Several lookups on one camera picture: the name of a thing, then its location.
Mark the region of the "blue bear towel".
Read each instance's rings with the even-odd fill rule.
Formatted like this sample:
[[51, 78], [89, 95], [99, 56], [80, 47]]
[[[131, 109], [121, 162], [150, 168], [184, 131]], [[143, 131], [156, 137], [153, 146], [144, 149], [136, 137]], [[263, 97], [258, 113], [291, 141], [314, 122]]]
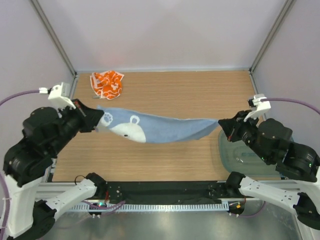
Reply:
[[172, 118], [124, 108], [97, 106], [104, 112], [96, 130], [110, 131], [138, 143], [164, 144], [199, 140], [218, 126], [213, 118]]

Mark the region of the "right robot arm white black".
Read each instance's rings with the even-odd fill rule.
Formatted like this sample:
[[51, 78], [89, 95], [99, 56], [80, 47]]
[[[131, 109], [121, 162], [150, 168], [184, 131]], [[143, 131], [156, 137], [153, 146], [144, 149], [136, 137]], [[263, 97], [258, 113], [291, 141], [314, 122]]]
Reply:
[[299, 192], [283, 190], [233, 171], [225, 182], [231, 198], [253, 197], [278, 206], [295, 215], [309, 228], [320, 228], [320, 157], [304, 144], [291, 140], [293, 131], [268, 118], [259, 123], [239, 111], [233, 118], [218, 120], [229, 142], [243, 141], [266, 165], [300, 185]]

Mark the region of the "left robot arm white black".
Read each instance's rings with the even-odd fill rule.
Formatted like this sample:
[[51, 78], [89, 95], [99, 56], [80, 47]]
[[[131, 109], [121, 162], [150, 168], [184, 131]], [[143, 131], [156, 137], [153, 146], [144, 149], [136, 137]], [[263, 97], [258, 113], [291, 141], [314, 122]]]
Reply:
[[59, 110], [34, 110], [23, 121], [22, 139], [4, 156], [5, 207], [0, 233], [10, 240], [37, 240], [71, 207], [88, 198], [101, 200], [107, 192], [106, 181], [92, 172], [64, 193], [36, 200], [46, 170], [58, 154], [78, 133], [94, 131], [104, 115], [78, 99], [74, 104]]

